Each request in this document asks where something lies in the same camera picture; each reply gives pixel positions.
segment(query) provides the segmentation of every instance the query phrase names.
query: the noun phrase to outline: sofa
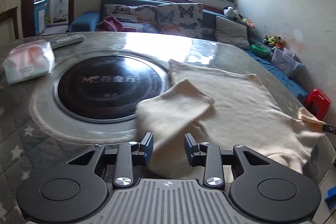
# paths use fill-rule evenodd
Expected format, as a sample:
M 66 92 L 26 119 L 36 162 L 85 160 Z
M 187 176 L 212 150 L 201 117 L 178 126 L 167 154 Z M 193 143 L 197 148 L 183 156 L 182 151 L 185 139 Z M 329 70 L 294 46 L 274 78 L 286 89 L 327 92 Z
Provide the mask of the sofa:
M 88 11 L 83 13 L 80 17 L 74 20 L 69 26 L 67 32 L 90 32 L 95 31 L 97 24 L 102 21 L 104 14 L 105 5 L 109 4 L 118 4 L 118 5 L 127 5 L 127 6 L 138 6 L 138 5 L 153 5 L 157 6 L 160 4 L 172 4 L 172 2 L 167 1 L 159 1 L 159 0 L 101 0 L 100 3 L 100 11 Z M 202 27 L 204 29 L 216 29 L 216 16 L 220 16 L 231 20 L 230 18 L 215 12 L 211 12 L 208 10 L 203 10 L 203 20 Z M 202 37 L 206 40 L 215 41 L 214 33 L 205 33 Z

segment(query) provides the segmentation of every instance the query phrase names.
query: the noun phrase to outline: sofa armrest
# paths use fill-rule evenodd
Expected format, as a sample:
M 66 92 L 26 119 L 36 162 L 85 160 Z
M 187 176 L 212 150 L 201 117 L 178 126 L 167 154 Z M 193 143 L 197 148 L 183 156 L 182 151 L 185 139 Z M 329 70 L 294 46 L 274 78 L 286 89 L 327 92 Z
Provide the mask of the sofa armrest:
M 67 32 L 94 32 L 99 19 L 98 11 L 85 12 L 70 24 Z

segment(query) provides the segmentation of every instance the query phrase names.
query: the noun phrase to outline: triangular cutout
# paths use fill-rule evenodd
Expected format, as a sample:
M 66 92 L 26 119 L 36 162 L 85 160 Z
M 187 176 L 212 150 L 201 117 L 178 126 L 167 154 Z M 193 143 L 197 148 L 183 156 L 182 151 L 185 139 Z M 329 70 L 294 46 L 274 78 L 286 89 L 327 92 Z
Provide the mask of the triangular cutout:
M 78 156 L 77 158 L 74 158 L 73 160 L 69 161 L 68 164 L 70 165 L 88 165 L 91 158 L 94 155 L 94 151 L 88 151 L 85 154 L 82 154 Z
M 249 151 L 244 151 L 244 155 L 249 162 L 250 165 L 257 166 L 257 165 L 269 165 L 269 162 L 259 158 L 258 156 L 252 154 Z

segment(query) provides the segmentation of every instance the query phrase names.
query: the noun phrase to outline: cream cloth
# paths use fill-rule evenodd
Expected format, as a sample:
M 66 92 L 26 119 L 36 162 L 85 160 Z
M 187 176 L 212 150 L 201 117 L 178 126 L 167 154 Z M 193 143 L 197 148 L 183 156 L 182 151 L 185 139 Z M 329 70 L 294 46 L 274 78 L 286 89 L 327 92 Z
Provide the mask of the cream cloth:
M 202 178 L 203 168 L 190 167 L 184 152 L 184 134 L 192 133 L 197 142 L 216 143 L 221 149 L 243 144 L 302 173 L 325 135 L 324 122 L 305 108 L 299 109 L 299 120 L 284 114 L 255 74 L 169 62 L 176 86 L 137 108 L 137 133 L 154 135 L 151 171 L 167 178 Z M 229 166 L 224 175 L 226 182 L 233 180 Z

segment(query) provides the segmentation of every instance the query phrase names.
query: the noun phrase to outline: white plush toy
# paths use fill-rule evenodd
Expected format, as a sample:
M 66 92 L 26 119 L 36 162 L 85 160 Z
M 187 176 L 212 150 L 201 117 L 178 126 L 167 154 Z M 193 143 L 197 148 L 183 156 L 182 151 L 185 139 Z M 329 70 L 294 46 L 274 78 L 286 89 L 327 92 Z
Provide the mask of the white plush toy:
M 239 18 L 238 11 L 233 10 L 232 7 L 228 6 L 227 9 L 224 9 L 224 15 L 229 18 Z

